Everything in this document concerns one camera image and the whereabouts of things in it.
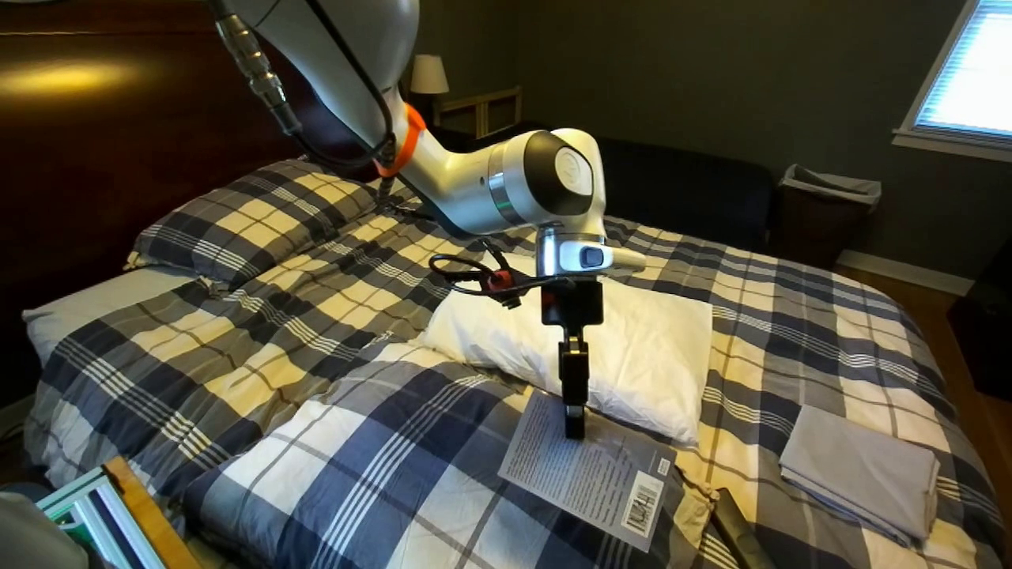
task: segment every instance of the lampshade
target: lampshade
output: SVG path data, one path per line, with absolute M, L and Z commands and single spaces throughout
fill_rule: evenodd
M 415 56 L 415 67 L 411 72 L 411 92 L 434 95 L 448 91 L 442 58 L 428 54 Z

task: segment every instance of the pillow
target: pillow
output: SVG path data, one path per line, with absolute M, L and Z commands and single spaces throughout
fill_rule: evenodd
M 506 254 L 534 273 L 534 259 Z M 498 264 L 486 254 L 488 266 Z M 712 307 L 601 278 L 604 324 L 584 328 L 590 346 L 588 405 L 612 418 L 697 443 L 702 390 L 709 371 Z M 540 294 L 508 310 L 483 297 L 450 293 L 418 342 L 453 359 L 498 368 L 556 395 L 562 328 L 541 324 Z
M 498 476 L 525 396 L 404 343 L 366 346 L 355 364 L 190 483 L 187 529 L 266 567 L 589 567 L 614 546 Z M 650 553 L 617 550 L 629 567 L 697 553 L 709 502 L 668 477 Z
M 375 190 L 285 160 L 196 197 L 141 232 L 126 267 L 193 270 L 235 289 L 375 205 Z
M 141 268 L 38 308 L 26 310 L 21 313 L 21 318 L 28 325 L 28 339 L 38 354 L 38 361 L 46 367 L 60 340 L 74 330 L 96 318 L 153 299 L 195 278 L 191 272 L 178 268 Z

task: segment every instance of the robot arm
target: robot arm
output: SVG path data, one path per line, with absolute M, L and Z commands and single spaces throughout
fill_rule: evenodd
M 538 228 L 537 276 L 565 275 L 574 283 L 542 289 L 542 321 L 563 326 L 567 435 L 582 437 L 583 326 L 603 319 L 596 275 L 645 264 L 643 255 L 605 244 L 604 176 L 594 139 L 572 129 L 535 131 L 470 154 L 446 151 L 397 88 L 415 43 L 417 0 L 234 0 L 234 9 L 226 0 L 207 1 L 251 88 L 286 134 L 298 137 L 301 126 L 247 25 L 284 54 L 364 146 L 377 150 L 393 135 L 396 174 L 450 234 Z

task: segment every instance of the lamp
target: lamp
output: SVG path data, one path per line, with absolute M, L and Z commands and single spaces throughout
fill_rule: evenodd
M 411 71 L 411 99 L 426 124 L 431 125 L 435 116 L 436 95 L 448 91 L 442 58 L 431 54 L 415 56 L 415 65 Z

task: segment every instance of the wooden floor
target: wooden floor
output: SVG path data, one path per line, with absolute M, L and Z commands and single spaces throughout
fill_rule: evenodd
M 978 393 L 959 344 L 945 317 L 956 297 L 888 276 L 838 266 L 836 271 L 873 287 L 903 306 L 924 332 L 946 382 L 946 395 L 959 411 L 959 424 L 988 469 L 1012 547 L 1012 403 Z M 1012 561 L 1012 552 L 1006 563 Z

